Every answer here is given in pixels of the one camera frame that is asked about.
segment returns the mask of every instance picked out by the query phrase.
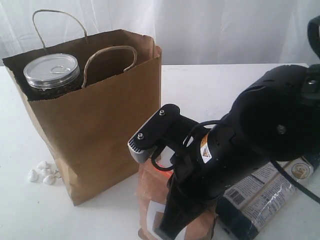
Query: warning label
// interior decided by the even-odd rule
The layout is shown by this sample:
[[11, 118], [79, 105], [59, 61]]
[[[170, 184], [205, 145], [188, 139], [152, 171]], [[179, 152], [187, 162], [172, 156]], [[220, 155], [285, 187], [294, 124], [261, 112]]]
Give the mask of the warning label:
[[200, 144], [200, 154], [203, 162], [206, 164], [210, 159], [212, 159], [212, 155], [210, 153], [208, 147], [208, 134], [205, 135]]

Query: small white rock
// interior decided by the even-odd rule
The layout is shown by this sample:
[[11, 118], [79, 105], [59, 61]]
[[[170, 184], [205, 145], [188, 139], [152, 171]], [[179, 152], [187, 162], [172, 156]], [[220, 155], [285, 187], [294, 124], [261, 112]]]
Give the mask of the small white rock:
[[50, 174], [43, 179], [44, 184], [51, 185], [54, 182], [55, 182], [55, 176], [53, 174]]
[[36, 166], [37, 169], [49, 169], [50, 165], [46, 161], [41, 161], [38, 166]]
[[30, 170], [30, 172], [29, 172], [29, 174], [28, 174], [28, 180], [29, 180], [30, 182], [35, 182], [35, 181], [38, 180], [38, 178], [39, 178], [39, 175], [38, 175], [38, 173], [36, 172], [36, 170], [34, 170], [34, 169]]
[[46, 176], [49, 176], [50, 174], [52, 174], [52, 171], [50, 169], [44, 168], [41, 170], [40, 173], [41, 173], [42, 177], [46, 177]]

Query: bolt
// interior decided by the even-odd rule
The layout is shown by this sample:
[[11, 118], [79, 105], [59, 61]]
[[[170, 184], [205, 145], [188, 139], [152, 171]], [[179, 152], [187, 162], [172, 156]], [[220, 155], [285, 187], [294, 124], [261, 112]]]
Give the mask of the bolt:
[[144, 135], [140, 132], [140, 133], [138, 133], [138, 139], [139, 140], [142, 140], [142, 139], [144, 139]]
[[279, 124], [279, 125], [276, 127], [276, 129], [277, 129], [277, 131], [278, 131], [279, 134], [285, 134], [286, 131], [287, 131], [286, 127], [283, 126], [283, 125], [281, 125], [281, 124]]
[[308, 81], [308, 84], [312, 85], [312, 84], [315, 84], [317, 81], [316, 80], [311, 80], [311, 81]]

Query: white tabletop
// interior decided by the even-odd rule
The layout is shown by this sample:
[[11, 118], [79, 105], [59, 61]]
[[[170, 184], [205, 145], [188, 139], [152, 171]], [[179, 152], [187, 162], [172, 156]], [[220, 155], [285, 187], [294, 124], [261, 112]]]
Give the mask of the white tabletop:
[[[196, 121], [219, 119], [241, 91], [279, 64], [162, 66], [162, 104]], [[62, 180], [49, 186], [27, 175], [40, 161], [54, 163], [34, 129], [6, 69], [0, 67], [0, 240], [138, 240], [134, 175], [80, 206]], [[320, 174], [308, 184], [320, 195]], [[320, 206], [298, 192], [257, 240], [318, 240]], [[228, 235], [216, 226], [215, 240]]]

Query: white backdrop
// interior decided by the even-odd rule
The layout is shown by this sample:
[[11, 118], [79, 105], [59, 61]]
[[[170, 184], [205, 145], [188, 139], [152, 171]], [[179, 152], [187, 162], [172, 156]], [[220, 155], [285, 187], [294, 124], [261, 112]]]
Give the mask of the white backdrop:
[[[163, 64], [317, 63], [307, 24], [320, 0], [0, 0], [0, 59], [41, 48], [32, 13], [74, 15], [89, 35], [125, 29], [154, 37]], [[60, 13], [39, 13], [48, 46], [83, 35]]]

